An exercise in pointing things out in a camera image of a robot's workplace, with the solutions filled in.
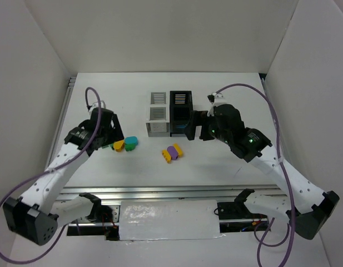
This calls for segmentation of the teal rounded lego brick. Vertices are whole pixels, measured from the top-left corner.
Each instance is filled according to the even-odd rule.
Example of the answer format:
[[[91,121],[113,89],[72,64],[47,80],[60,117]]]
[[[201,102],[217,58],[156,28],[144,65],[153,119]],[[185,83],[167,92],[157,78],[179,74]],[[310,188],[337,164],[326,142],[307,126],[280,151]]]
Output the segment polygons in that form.
[[[136,136],[129,136],[125,138],[126,145],[138,145],[138,138]]]

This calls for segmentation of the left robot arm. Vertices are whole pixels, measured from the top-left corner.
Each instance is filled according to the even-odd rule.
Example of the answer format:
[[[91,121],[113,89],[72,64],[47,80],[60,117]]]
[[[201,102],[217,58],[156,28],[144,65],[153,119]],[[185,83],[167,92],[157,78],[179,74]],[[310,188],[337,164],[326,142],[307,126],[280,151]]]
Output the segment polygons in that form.
[[[113,209],[87,192],[73,200],[54,203],[73,174],[95,151],[123,138],[117,115],[106,108],[94,108],[91,117],[65,137],[47,174],[19,198],[9,197],[4,202],[3,211],[10,231],[42,246],[52,239],[59,227],[80,218],[93,223],[112,221]]]

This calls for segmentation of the yellow rounded lego brick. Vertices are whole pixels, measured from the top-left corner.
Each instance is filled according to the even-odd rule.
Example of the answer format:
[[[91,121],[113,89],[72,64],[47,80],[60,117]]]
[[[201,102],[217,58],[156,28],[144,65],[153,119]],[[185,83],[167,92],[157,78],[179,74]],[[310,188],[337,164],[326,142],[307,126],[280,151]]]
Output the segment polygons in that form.
[[[125,141],[124,140],[116,141],[113,143],[113,149],[116,152],[122,152],[124,148],[125,148]]]

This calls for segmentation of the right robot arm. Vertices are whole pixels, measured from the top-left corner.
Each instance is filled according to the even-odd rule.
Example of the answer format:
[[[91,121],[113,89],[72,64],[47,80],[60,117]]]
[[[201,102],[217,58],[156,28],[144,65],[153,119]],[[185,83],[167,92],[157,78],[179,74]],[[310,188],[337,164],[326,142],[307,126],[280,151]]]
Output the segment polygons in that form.
[[[276,200],[253,189],[244,189],[235,199],[240,212],[282,219],[302,238],[315,237],[338,204],[338,194],[317,187],[281,159],[261,131],[245,127],[240,112],[231,104],[214,106],[210,111],[192,111],[185,128],[188,140],[194,140],[198,126],[200,140],[223,142],[234,155],[260,170],[285,194]]]

